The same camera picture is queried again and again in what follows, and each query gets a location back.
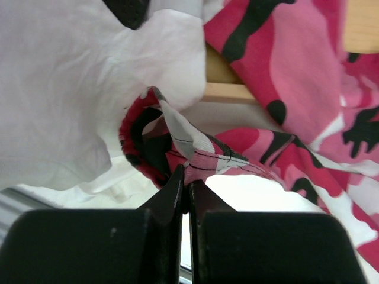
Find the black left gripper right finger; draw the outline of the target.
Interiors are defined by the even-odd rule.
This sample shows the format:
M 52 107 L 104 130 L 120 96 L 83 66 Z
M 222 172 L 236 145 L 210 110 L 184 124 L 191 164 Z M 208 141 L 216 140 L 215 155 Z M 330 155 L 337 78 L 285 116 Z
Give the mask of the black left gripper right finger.
M 237 212 L 189 186 L 194 283 L 365 283 L 341 224 L 320 213 Z

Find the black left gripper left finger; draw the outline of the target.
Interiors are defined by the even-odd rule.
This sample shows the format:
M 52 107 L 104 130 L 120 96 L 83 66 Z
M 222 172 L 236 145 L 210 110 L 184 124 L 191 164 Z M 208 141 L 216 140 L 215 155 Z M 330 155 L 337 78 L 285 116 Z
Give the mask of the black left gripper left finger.
M 184 168 L 137 209 L 22 214 L 1 246 L 2 283 L 178 283 Z

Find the pink camouflage trousers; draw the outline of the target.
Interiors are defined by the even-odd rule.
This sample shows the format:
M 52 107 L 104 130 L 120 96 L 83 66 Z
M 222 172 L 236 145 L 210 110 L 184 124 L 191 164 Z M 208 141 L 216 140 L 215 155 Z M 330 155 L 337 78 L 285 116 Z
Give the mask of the pink camouflage trousers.
M 208 135 L 149 87 L 128 109 L 126 159 L 157 187 L 177 165 L 185 183 L 253 174 L 337 218 L 378 268 L 378 55 L 342 47 L 345 1 L 226 1 L 205 40 L 281 131 Z

